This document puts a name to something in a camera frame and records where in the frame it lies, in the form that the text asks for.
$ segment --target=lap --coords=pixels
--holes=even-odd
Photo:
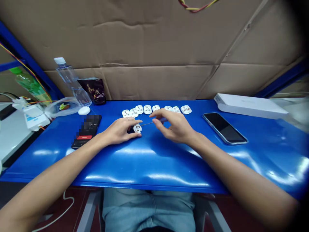
[[[105,188],[106,232],[137,232],[162,226],[175,232],[195,231],[192,193]]]

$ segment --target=blue metal shelf frame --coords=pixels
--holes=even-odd
[[[280,76],[275,81],[270,83],[266,88],[255,94],[254,97],[270,98],[274,96],[279,91],[288,87],[289,85],[301,79],[305,75],[308,75],[309,74],[308,64],[309,64],[308,58],[302,60],[300,63],[295,65],[286,73],[284,73],[282,76]]]
[[[49,79],[41,67],[36,63],[32,56],[23,48],[15,36],[0,21],[0,42],[10,50],[17,58],[21,59],[40,79],[44,88],[51,95],[52,100],[64,98],[58,87]],[[0,64],[0,72],[10,68],[22,66],[17,60]]]

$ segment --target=green bottle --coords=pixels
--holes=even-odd
[[[24,89],[26,89],[32,96],[34,96],[38,101],[49,101],[48,95],[43,90],[42,86],[35,80],[33,76],[29,73],[23,73],[23,71],[18,68],[10,69],[12,73],[16,75],[16,82],[20,84]],[[50,102],[43,102],[45,105],[49,105]]]

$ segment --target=black smartphone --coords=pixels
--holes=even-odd
[[[0,111],[0,121],[6,119],[8,116],[10,116],[15,111],[16,109],[12,107],[12,104],[9,104],[7,107],[5,107],[4,109]]]
[[[76,150],[91,140],[97,134],[101,119],[101,115],[87,115],[71,148]]]
[[[203,118],[228,145],[247,143],[248,140],[218,113],[205,113]]]

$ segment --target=left hand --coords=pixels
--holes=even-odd
[[[127,131],[130,130],[131,126],[135,126],[138,123],[142,123],[141,120],[135,120],[133,117],[120,118],[114,121],[105,131],[98,134],[100,140],[104,139],[104,143],[110,144],[120,144],[129,139],[141,137],[142,134],[131,133],[128,134]]]

